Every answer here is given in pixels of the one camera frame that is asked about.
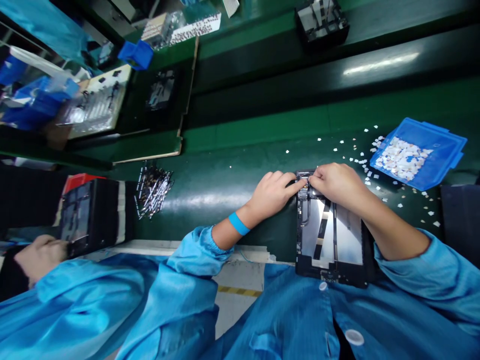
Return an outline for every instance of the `pile of metal parts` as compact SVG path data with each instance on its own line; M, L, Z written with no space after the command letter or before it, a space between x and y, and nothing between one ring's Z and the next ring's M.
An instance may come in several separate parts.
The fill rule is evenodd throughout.
M162 210L165 196L172 188L172 172L157 167L157 162L145 161L136 185L135 205L138 219L152 216Z

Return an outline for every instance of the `clear plastic container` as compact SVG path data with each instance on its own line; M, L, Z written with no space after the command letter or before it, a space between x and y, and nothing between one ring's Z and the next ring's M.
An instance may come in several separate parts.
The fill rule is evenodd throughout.
M421 149L433 150L418 173L410 181L376 165L377 159L382 156L395 137ZM452 134L443 127L406 117L395 130L386 136L377 152L370 159L370 166L401 183L425 191L440 184L447 172L457 166L464 155L462 149L467 141L465 137Z

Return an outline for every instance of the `electronic device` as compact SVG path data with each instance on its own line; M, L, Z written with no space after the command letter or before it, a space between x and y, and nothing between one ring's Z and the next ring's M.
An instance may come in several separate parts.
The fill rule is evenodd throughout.
M297 171L307 184L298 192L295 272L328 282L366 288L375 277L373 236L362 219L330 201L308 179L315 170Z
M309 0L295 8L300 39L308 49L327 49L345 42L350 25L337 0Z
M150 84L150 91L145 102L147 111L166 109L174 94L177 71L160 70Z
M74 259L133 238L136 183L97 178L63 196L60 239Z

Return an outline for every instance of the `blue anti-static smock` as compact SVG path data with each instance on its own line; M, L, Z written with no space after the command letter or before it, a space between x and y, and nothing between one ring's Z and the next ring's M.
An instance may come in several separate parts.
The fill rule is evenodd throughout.
M367 289L300 277L282 267L215 341L217 284L228 259L212 228L196 228L159 266L144 312L117 359L335 359L333 319L357 359L480 359L480 271L430 233L419 257L387 261Z
M340 351L333 318L354 331L357 359L480 359L480 271L426 234L430 247L414 259L376 249L389 279L367 289L267 265L263 294L217 341L211 276L231 251L211 227L168 260L66 261L0 304L0 359L104 359L122 344L118 359L329 359Z
M105 359L142 314L163 259L62 262L35 288L0 303L0 359Z

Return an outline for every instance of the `wrist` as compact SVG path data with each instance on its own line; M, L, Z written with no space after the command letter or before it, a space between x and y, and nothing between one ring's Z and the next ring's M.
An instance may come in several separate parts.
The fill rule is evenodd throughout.
M253 229L264 220L248 202L236 211L236 215L249 229Z

